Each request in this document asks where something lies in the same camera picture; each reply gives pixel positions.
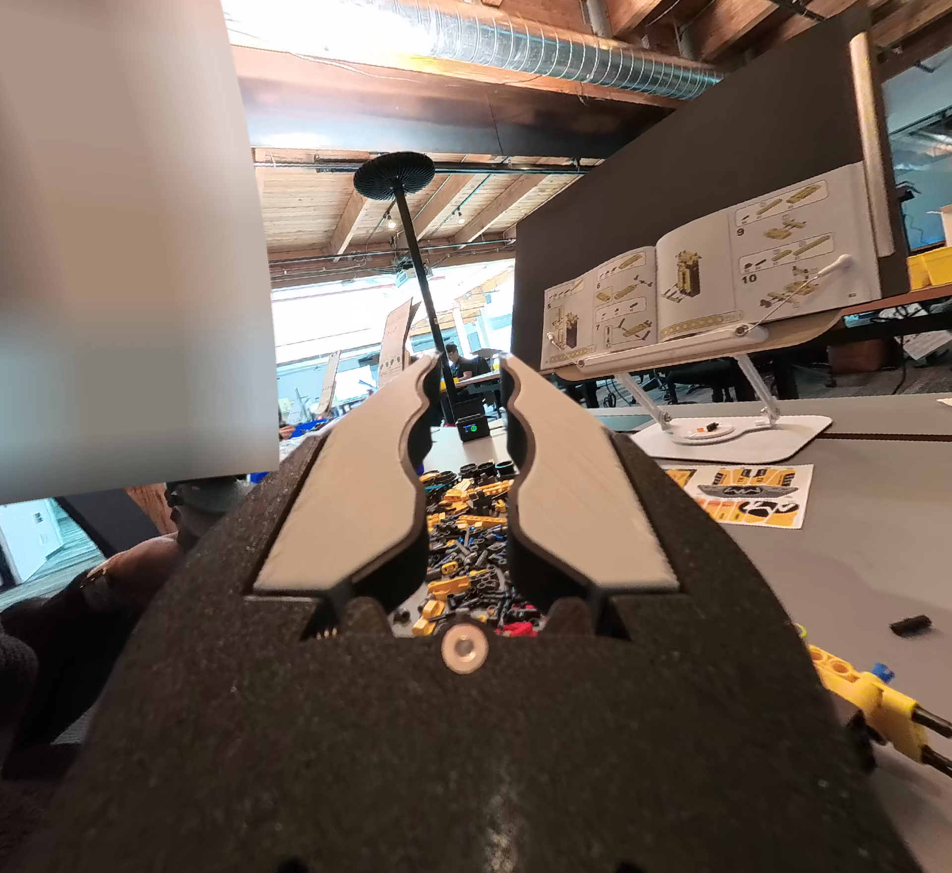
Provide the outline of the black pole with round top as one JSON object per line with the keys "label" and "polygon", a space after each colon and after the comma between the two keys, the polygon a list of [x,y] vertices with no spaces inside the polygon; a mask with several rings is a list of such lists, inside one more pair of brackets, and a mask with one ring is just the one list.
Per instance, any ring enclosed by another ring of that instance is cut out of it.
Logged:
{"label": "black pole with round top", "polygon": [[364,198],[374,201],[393,200],[396,203],[408,242],[412,265],[422,294],[430,331],[441,360],[440,366],[446,387],[446,397],[442,401],[446,422],[453,426],[456,423],[456,384],[446,356],[445,341],[430,293],[425,265],[407,202],[408,194],[416,193],[425,188],[434,177],[435,166],[427,155],[411,152],[386,153],[364,162],[354,174],[353,185]]}

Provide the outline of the person's left hand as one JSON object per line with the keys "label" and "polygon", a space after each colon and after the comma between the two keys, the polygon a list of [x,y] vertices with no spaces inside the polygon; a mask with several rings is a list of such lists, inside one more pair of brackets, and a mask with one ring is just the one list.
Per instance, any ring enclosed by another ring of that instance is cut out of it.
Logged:
{"label": "person's left hand", "polygon": [[183,560],[178,532],[137,544],[102,562],[81,577],[80,590],[97,610],[116,606],[144,608]]}

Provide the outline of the yellow storage bin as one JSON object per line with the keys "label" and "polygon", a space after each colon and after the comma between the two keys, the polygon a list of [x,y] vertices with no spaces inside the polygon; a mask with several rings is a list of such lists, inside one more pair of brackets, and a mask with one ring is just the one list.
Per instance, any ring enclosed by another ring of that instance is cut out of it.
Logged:
{"label": "yellow storage bin", "polygon": [[911,291],[950,285],[952,282],[952,248],[938,247],[911,255],[907,271]]}

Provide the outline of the yellow black toy assembly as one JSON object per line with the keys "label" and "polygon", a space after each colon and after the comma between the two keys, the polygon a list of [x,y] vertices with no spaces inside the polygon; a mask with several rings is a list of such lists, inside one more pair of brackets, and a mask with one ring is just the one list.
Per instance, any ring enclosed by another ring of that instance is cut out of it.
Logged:
{"label": "yellow black toy assembly", "polygon": [[910,696],[891,687],[894,673],[883,665],[861,671],[810,644],[806,629],[795,624],[835,713],[857,753],[864,773],[877,767],[874,745],[890,747],[905,758],[951,776],[951,760],[931,748],[926,733],[951,737],[951,724]]}

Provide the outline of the sticker sheet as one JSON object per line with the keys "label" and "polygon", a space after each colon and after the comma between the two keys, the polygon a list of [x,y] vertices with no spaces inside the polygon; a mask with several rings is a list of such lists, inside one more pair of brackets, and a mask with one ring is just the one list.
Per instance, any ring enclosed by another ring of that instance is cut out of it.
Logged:
{"label": "sticker sheet", "polygon": [[813,465],[664,466],[667,475],[720,524],[800,529]]}

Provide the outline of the silver air duct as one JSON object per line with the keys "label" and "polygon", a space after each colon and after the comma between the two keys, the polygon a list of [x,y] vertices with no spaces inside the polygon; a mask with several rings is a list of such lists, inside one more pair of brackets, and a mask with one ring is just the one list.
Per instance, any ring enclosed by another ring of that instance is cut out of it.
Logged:
{"label": "silver air duct", "polygon": [[722,80],[666,57],[450,0],[220,0],[234,45],[401,70],[502,70],[692,100]]}

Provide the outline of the person's left forearm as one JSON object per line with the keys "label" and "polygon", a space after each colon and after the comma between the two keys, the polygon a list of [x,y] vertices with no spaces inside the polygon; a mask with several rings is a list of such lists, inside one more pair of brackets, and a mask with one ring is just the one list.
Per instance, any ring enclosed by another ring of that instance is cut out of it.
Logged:
{"label": "person's left forearm", "polygon": [[50,598],[2,612],[3,631],[27,645],[38,663],[13,750],[50,744],[90,709],[143,609],[106,576],[86,572]]}

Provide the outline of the building instruction booklet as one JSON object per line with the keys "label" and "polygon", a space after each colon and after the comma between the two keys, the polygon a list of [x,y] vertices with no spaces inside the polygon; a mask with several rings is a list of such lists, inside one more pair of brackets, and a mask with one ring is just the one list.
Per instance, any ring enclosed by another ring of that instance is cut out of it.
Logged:
{"label": "building instruction booklet", "polygon": [[541,369],[879,296],[863,163],[679,226],[546,289]]}

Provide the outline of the pile of toy building parts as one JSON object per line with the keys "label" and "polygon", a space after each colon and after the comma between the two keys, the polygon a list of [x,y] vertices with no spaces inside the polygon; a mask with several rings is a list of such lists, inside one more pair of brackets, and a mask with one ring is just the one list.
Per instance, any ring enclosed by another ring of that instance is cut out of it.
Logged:
{"label": "pile of toy building parts", "polygon": [[506,637],[536,637],[544,616],[520,594],[507,558],[510,461],[466,464],[420,475],[428,558],[420,593],[396,608],[396,634],[428,637],[454,618],[470,618]]}

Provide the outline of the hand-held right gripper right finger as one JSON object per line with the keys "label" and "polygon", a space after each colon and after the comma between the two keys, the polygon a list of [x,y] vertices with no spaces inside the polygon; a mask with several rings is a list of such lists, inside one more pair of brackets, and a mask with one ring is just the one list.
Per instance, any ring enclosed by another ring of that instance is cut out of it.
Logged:
{"label": "hand-held right gripper right finger", "polygon": [[538,372],[508,355],[508,562],[520,594],[548,612],[576,597],[668,594],[679,581],[609,431]]}

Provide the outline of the white book stand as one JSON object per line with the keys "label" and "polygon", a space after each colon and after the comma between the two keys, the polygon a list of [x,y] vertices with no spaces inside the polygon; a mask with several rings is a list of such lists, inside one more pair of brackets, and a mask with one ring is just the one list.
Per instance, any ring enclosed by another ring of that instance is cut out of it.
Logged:
{"label": "white book stand", "polygon": [[[541,369],[564,379],[615,377],[652,418],[633,441],[656,459],[699,463],[773,464],[792,457],[831,425],[817,415],[783,415],[755,368],[758,351],[795,346],[827,331],[839,310],[768,322],[738,312],[688,319],[660,330],[661,307],[649,318],[643,299],[609,304],[596,297],[591,271],[544,292]],[[634,379],[634,372],[731,358],[757,397],[754,411],[675,417]]]}

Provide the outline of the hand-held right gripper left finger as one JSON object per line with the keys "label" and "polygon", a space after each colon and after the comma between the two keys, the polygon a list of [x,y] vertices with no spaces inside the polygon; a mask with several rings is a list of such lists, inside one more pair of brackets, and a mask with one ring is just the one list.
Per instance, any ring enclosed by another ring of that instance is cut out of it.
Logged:
{"label": "hand-held right gripper left finger", "polygon": [[330,427],[255,595],[317,596],[335,613],[368,596],[388,612],[422,585],[428,541],[415,469],[431,446],[438,379],[438,360],[426,354]]}

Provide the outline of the black desk divider panel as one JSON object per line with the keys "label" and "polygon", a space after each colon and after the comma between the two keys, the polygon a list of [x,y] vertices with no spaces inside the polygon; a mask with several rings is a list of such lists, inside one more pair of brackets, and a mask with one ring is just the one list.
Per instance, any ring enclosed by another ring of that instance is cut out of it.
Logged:
{"label": "black desk divider panel", "polygon": [[909,290],[882,86],[863,4],[814,25],[677,108],[517,226],[511,350],[541,368],[543,293],[708,213],[860,162],[883,167],[893,252],[883,299]]}

